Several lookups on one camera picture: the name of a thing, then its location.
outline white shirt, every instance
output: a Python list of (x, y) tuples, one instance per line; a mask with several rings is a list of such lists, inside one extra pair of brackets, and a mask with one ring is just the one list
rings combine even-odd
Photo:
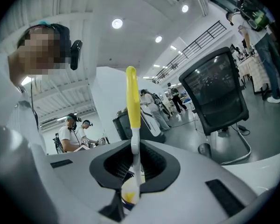
[(154, 99), (150, 94), (145, 94), (144, 97), (151, 112), (156, 112), (159, 110), (159, 107), (154, 103)]
[(170, 98), (172, 98), (173, 97), (173, 95), (172, 95), (172, 93), (171, 93), (171, 90), (172, 90), (173, 88), (170, 88), (170, 87), (168, 87), (168, 89), (167, 89), (167, 91), (168, 91), (168, 93), (169, 93), (169, 96), (170, 96)]
[(75, 134), (79, 140), (81, 140), (84, 136), (86, 136), (84, 129), (81, 126), (76, 128)]
[(81, 143), (81, 141), (78, 141), (78, 136), (75, 135), (75, 132), (73, 130), (69, 130), (69, 128), (64, 125), (59, 129), (58, 132), (59, 135), (59, 140), (69, 140), (70, 144), (74, 144), (74, 145), (79, 145), (79, 143)]
[(262, 29), (259, 32), (252, 30), (248, 22), (241, 16), (240, 12), (233, 14), (232, 23), (238, 28), (238, 30), (240, 30), (241, 27), (244, 27), (247, 30), (250, 43), (252, 43), (253, 46), (255, 46), (267, 34), (265, 29)]
[(6, 126), (25, 137), (31, 144), (40, 145), (46, 154), (46, 145), (40, 125), (36, 124), (29, 95), (22, 92), (9, 78), (6, 54), (0, 54), (0, 126)]

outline person in white shirt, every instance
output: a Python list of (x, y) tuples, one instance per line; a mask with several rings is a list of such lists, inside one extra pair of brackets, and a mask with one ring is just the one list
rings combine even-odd
[(152, 115), (154, 116), (154, 118), (159, 122), (160, 124), (160, 128), (162, 131), (166, 131), (169, 130), (170, 127), (168, 126), (168, 124), (166, 123), (166, 121), (164, 120), (162, 114), (160, 113), (160, 109), (159, 107), (154, 103), (154, 99), (151, 96), (151, 94), (149, 94), (146, 90), (141, 90), (141, 95), (144, 95), (146, 104), (148, 106), (148, 108), (150, 109)]
[(42, 147), (44, 153), (38, 116), (21, 83), (26, 76), (48, 74), (55, 69), (61, 62), (61, 53), (70, 51), (70, 46), (67, 27), (41, 22), (24, 32), (15, 52), (9, 56), (0, 54), (0, 126), (19, 132), (30, 143)]
[(80, 140), (73, 129), (76, 121), (76, 115), (70, 113), (66, 116), (65, 125), (59, 129), (59, 140), (65, 152), (73, 152), (81, 146)]
[(76, 130), (75, 130), (75, 133), (78, 137), (78, 139), (82, 142), (83, 140), (88, 140), (90, 143), (94, 143), (94, 144), (98, 144), (98, 141), (94, 141), (94, 140), (91, 140), (91, 139), (88, 139), (86, 137), (86, 134), (84, 132), (84, 129), (88, 129), (90, 126), (90, 121), (89, 120), (84, 120), (82, 125), (79, 126)]
[(280, 56), (271, 37), (265, 29), (259, 32), (254, 31), (240, 12), (234, 14), (227, 13), (226, 18), (238, 28), (238, 32), (245, 39), (249, 52), (253, 51), (251, 43), (258, 52), (271, 83), (272, 96), (267, 101), (270, 103), (280, 103), (278, 79), (275, 71), (276, 68), (280, 77)]

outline metal railing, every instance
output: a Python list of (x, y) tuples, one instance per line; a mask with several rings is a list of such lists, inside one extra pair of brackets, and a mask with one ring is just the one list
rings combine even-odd
[(181, 54), (178, 54), (168, 65), (163, 68), (152, 81), (154, 83), (161, 82), (166, 76), (171, 72), (176, 70), (177, 67), (187, 62), (195, 53), (201, 50), (210, 41), (214, 40), (217, 36), (223, 33), (226, 27), (222, 25), (220, 21), (217, 21), (209, 29), (207, 29), (203, 34), (201, 34), (195, 41), (193, 41), (189, 46), (187, 46)]

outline sneaker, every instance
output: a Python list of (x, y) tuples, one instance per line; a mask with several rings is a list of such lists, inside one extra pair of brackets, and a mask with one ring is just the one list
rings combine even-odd
[(274, 99), (272, 96), (267, 98), (267, 101), (269, 103), (275, 103), (275, 104), (280, 103), (280, 99)]

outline white ceiling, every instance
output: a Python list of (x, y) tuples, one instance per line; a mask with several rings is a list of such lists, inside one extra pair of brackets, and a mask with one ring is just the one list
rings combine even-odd
[(167, 66), (170, 61), (179, 55), (178, 51), (182, 51), (187, 47), (187, 44), (180, 37), (176, 38), (171, 44), (176, 50), (172, 49), (170, 46), (167, 47), (154, 62), (154, 64), (159, 65), (160, 67), (154, 67), (152, 65), (144, 75), (145, 77), (149, 77), (149, 79), (153, 76), (155, 77), (163, 69), (163, 66)]
[[(181, 12), (185, 3), (190, 5), (186, 14)], [(65, 25), (72, 42), (83, 41), (76, 71), (61, 70), (33, 89), (35, 109), (44, 123), (69, 112), (95, 110), (89, 81), (97, 66), (125, 70), (133, 65), (145, 74), (181, 28), (201, 15), (198, 10), (196, 0), (175, 4), (168, 0), (17, 0), (0, 24), (0, 52), (12, 53), (22, 32), (39, 20)], [(111, 27), (115, 18), (123, 20), (122, 28)], [(157, 44), (158, 35), (163, 41)]]

